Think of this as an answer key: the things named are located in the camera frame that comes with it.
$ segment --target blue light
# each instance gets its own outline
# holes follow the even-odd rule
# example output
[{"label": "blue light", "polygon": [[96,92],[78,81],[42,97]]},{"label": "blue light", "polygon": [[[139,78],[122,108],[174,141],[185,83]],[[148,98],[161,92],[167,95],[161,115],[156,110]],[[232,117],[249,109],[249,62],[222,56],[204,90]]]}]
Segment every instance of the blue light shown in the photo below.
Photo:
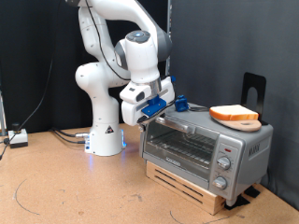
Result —
[{"label": "blue light", "polygon": [[121,164],[125,164],[125,150],[123,150],[121,153]]},{"label": "blue light", "polygon": [[89,168],[90,168],[90,171],[93,170],[93,155],[90,155]]},{"label": "blue light", "polygon": [[132,35],[134,37],[140,37],[140,36],[143,36],[144,34],[143,34],[143,32],[132,32]]},{"label": "blue light", "polygon": [[122,142],[122,148],[126,148],[127,144],[124,142],[123,129],[121,129],[121,142]]}]

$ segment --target wooden table surface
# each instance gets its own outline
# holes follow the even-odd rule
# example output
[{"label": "wooden table surface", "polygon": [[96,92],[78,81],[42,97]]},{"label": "wooden table surface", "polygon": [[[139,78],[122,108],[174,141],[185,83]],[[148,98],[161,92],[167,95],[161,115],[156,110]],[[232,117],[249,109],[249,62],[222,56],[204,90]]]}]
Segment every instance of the wooden table surface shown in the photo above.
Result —
[{"label": "wooden table surface", "polygon": [[[53,133],[29,134],[29,147],[0,161],[0,223],[299,223],[298,211],[261,185],[250,204],[212,216],[146,177],[137,127],[122,124],[128,147],[112,157]],[[69,133],[89,129],[69,130]]]}]

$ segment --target black wall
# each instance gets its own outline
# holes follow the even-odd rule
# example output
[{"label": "black wall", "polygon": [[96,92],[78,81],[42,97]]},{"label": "black wall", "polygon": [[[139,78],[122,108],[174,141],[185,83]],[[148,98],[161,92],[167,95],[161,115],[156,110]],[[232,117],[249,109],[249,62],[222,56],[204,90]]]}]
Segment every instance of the black wall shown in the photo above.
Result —
[{"label": "black wall", "polygon": [[[0,74],[7,126],[23,122],[37,107],[46,86],[54,46],[57,6],[60,0],[2,0],[0,5]],[[153,19],[166,30],[167,1],[140,0]],[[24,126],[29,133],[89,127],[93,124],[89,96],[75,80],[77,68],[96,62],[83,46],[78,8],[62,0],[56,53],[49,89],[42,106]],[[108,21],[112,43],[138,27],[129,21]],[[164,63],[159,64],[164,74]],[[110,89],[120,102],[122,88]]]},{"label": "black wall", "polygon": [[244,73],[266,77],[263,119],[274,135],[263,184],[298,209],[299,1],[172,2],[178,94],[205,106],[240,104]]}]

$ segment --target warning label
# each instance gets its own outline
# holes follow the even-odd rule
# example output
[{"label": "warning label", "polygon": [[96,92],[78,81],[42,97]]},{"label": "warning label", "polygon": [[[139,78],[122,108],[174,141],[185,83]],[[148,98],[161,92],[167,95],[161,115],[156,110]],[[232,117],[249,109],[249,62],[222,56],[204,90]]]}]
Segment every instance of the warning label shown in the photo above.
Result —
[{"label": "warning label", "polygon": [[111,128],[111,126],[109,126],[106,130],[106,133],[114,133],[113,129]]}]

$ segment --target black cable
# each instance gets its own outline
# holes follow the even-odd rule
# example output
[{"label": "black cable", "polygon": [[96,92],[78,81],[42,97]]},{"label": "black cable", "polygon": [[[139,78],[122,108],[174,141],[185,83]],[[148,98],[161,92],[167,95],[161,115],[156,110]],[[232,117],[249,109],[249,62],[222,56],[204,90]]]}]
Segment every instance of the black cable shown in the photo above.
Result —
[{"label": "black cable", "polygon": [[57,128],[54,128],[54,127],[52,127],[51,130],[56,131],[56,132],[58,132],[58,133],[61,133],[61,134],[65,135],[65,136],[67,136],[67,137],[76,137],[75,134],[72,134],[72,133],[64,133],[63,131],[61,131],[61,130],[59,130],[59,129],[57,129]]},{"label": "black cable", "polygon": [[9,142],[9,138],[5,138],[5,139],[3,140],[3,142],[4,142],[5,145],[7,145],[8,142]]},{"label": "black cable", "polygon": [[94,26],[95,26],[97,35],[99,36],[100,50],[101,50],[101,52],[102,52],[102,54],[103,54],[103,57],[104,57],[104,59],[105,59],[107,65],[108,65],[109,68],[113,71],[113,73],[114,73],[115,75],[117,75],[120,79],[125,80],[125,81],[130,81],[130,80],[131,80],[130,78],[123,78],[123,77],[121,77],[119,74],[117,74],[116,71],[114,71],[114,69],[113,69],[113,68],[110,66],[110,64],[108,63],[107,58],[106,58],[106,56],[105,56],[105,54],[104,54],[104,52],[103,52],[103,49],[102,49],[101,36],[100,36],[99,30],[97,29],[97,26],[96,26],[96,24],[95,24],[95,21],[94,21],[93,14],[92,14],[92,12],[91,12],[90,6],[88,5],[87,0],[85,0],[85,2],[86,2],[86,5],[87,5],[87,9],[90,11],[90,14],[91,14],[91,17],[92,17],[93,24],[94,24]]},{"label": "black cable", "polygon": [[[47,89],[48,89],[48,86],[49,86],[49,82],[50,82],[50,73],[52,71],[52,66],[53,66],[53,58],[54,58],[54,55],[55,55],[55,52],[56,52],[56,35],[57,35],[57,28],[58,28],[58,15],[59,15],[59,10],[60,10],[60,6],[61,6],[61,3],[63,2],[63,0],[60,0],[59,1],[59,4],[58,4],[58,8],[57,8],[57,14],[56,14],[56,27],[55,27],[55,34],[54,34],[54,51],[52,53],[52,56],[51,56],[51,61],[50,61],[50,70],[49,70],[49,73],[48,73],[48,79],[47,79],[47,83],[46,83],[46,88],[44,90],[44,93],[43,93],[43,96],[37,106],[37,108],[34,110],[34,112],[32,112],[32,114],[26,119],[26,121],[20,126],[20,128],[18,129],[17,132],[19,132],[21,130],[21,128],[24,126],[24,124],[34,115],[34,113],[38,110],[38,108],[41,106],[41,104],[43,103],[44,99],[45,99],[45,96],[46,96],[46,93],[47,93]],[[16,136],[16,133],[9,139],[7,145],[4,147],[4,150],[2,152],[2,154],[0,155],[0,160],[2,160],[3,158],[3,155],[4,153],[6,152],[7,150],[7,146],[10,144],[10,142],[12,141],[12,139],[14,139],[14,137]]]},{"label": "black cable", "polygon": [[63,138],[61,135],[59,135],[56,131],[52,130],[54,133],[56,133],[60,138],[64,139],[66,142],[69,142],[69,143],[75,143],[75,144],[85,144],[85,141],[77,141],[77,142],[73,142],[73,141],[70,141],[66,138]]}]

